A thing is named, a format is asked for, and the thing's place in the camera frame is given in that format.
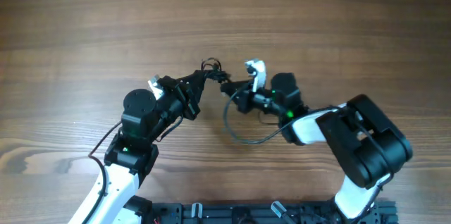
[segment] black metal base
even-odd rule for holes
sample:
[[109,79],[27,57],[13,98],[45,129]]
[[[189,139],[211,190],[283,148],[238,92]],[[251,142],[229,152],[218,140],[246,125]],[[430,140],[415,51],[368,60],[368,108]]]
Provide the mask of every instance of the black metal base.
[[[140,197],[133,197],[124,206],[152,205],[152,211],[143,213],[143,223],[155,224],[286,224],[287,222],[271,210],[270,204],[204,205],[202,217],[192,217],[192,205],[178,203],[154,203]],[[330,201],[312,201],[301,204],[284,204],[287,214],[297,224],[342,224],[349,223],[335,209]],[[358,224],[398,224],[395,202],[378,201],[371,211],[358,220]]]

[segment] wooden surface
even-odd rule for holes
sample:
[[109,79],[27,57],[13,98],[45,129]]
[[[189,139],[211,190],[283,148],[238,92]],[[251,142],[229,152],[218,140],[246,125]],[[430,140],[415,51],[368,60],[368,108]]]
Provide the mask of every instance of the wooden surface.
[[[86,155],[153,75],[219,58],[294,72],[311,107],[368,94],[411,141],[386,187],[401,223],[451,219],[451,0],[0,0],[0,223],[66,223],[99,170]],[[325,200],[343,173],[326,144],[238,146],[209,82],[195,122],[159,144],[153,201]],[[275,128],[230,112],[251,138]],[[97,154],[102,157],[107,144]]]

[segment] wood grain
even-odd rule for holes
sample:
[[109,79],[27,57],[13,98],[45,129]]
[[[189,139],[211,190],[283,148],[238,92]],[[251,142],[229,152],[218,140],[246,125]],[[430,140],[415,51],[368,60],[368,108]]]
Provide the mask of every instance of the wood grain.
[[[246,58],[264,59],[269,77],[294,72],[314,108],[368,94],[414,148],[381,198],[397,202],[401,223],[449,223],[450,12],[451,0],[0,0],[0,223],[66,223],[123,97],[211,56],[236,80]],[[299,201],[339,189],[325,144],[232,144],[225,103],[207,83],[198,119],[159,144],[140,196]],[[230,120],[249,138],[275,129],[255,113]]]

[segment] green light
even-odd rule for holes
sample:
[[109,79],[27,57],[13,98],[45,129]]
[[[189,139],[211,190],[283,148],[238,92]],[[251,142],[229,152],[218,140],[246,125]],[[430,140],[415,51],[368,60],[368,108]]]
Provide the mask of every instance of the green light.
[[288,111],[287,112],[287,117],[288,118],[293,118],[295,115],[293,114],[293,112],[292,111]]

